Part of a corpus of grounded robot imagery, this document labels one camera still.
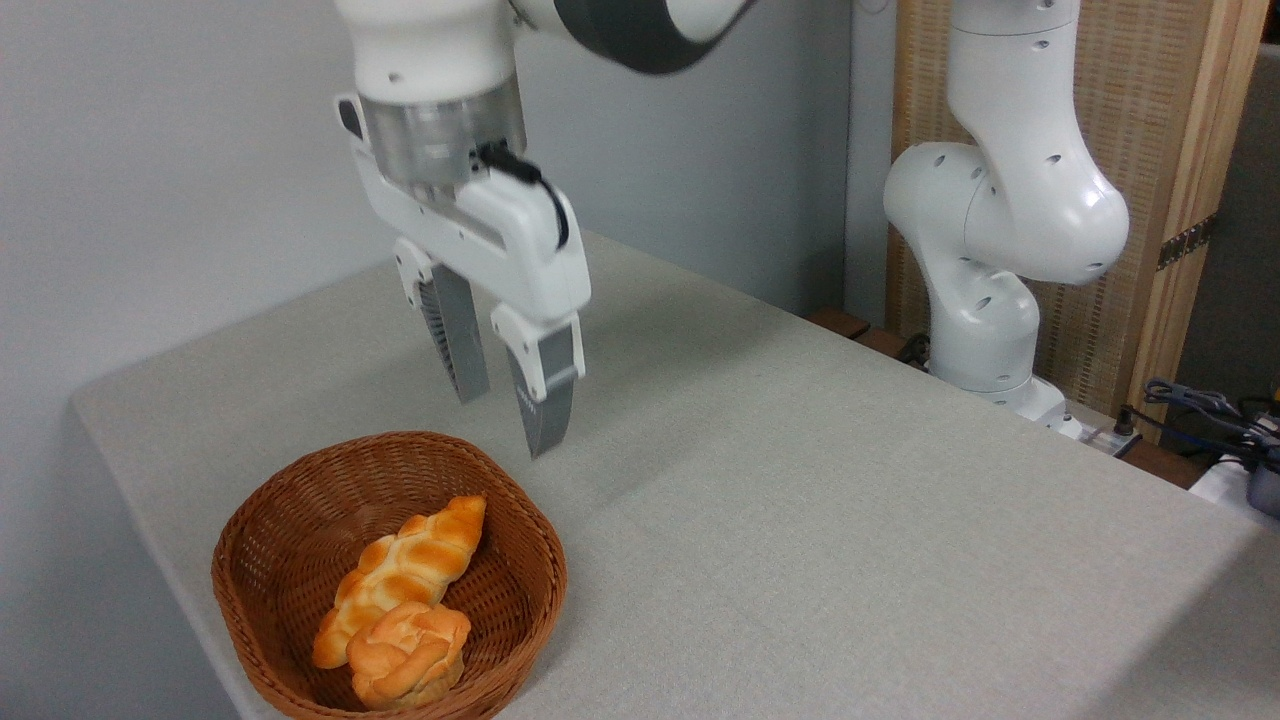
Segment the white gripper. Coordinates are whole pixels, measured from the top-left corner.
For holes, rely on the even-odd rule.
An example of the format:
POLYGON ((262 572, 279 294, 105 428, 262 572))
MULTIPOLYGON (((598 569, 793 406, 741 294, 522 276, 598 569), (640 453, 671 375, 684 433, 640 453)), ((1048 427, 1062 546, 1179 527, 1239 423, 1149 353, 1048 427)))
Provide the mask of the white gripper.
POLYGON ((372 210, 403 236, 393 246, 402 288, 458 400, 470 404, 490 389, 470 281, 504 302, 490 319, 506 346, 530 457, 561 445, 585 375, 576 311, 591 297, 568 199, 488 168, 451 197, 430 199, 380 173, 355 95, 335 96, 335 111, 372 210))

